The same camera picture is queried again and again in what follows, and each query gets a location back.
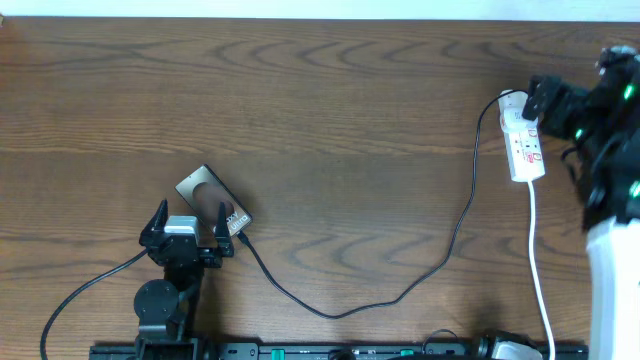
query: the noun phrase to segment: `green led light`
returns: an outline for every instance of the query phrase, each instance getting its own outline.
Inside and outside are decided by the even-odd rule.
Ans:
[[[633,95],[633,91],[634,90],[635,90],[635,88],[633,87],[633,85],[627,85],[627,88],[624,89],[624,99],[625,100],[629,100],[631,95]]]
[[[271,360],[284,360],[285,354],[284,350],[273,349],[271,350]]]
[[[640,181],[636,181],[633,183],[633,185],[631,185],[631,189],[629,189],[629,195],[631,195],[631,197],[634,199],[640,196]]]

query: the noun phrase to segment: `wood grain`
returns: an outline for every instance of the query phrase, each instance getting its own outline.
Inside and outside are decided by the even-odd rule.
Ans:
[[[274,275],[337,313],[395,298],[437,264],[470,188],[476,118],[533,74],[590,85],[634,24],[14,18],[0,29],[0,357],[36,358],[71,291],[139,251],[161,199],[208,163],[253,213]],[[340,321],[273,289],[247,249],[209,271],[197,328],[215,339],[419,341],[446,327],[543,330],[526,253],[526,186],[497,110],[454,256],[401,304]],[[543,139],[538,264],[554,333],[588,340],[580,205]],[[78,297],[51,358],[132,341],[148,259]]]

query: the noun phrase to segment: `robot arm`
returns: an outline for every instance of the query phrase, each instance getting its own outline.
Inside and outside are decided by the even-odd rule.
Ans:
[[[591,91],[533,77],[525,119],[570,140],[581,161],[572,177],[584,204],[593,306],[590,359],[640,359],[640,55],[603,49]]]
[[[640,358],[640,220],[601,222],[587,234],[593,305],[590,359]]]

